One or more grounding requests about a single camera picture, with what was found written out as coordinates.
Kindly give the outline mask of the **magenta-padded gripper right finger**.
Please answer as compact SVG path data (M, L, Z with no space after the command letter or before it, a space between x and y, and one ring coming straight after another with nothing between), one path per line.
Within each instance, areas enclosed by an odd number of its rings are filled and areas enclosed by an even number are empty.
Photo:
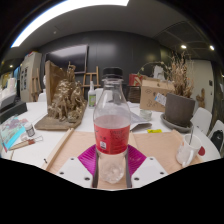
M168 175L155 157L146 157L131 145L125 159L128 188L140 188Z

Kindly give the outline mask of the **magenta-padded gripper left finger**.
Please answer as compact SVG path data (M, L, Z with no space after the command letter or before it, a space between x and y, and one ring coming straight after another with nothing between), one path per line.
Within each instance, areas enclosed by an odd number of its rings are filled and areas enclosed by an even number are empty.
M56 175L84 188L96 188L98 185L96 146L92 145L78 157L70 157Z

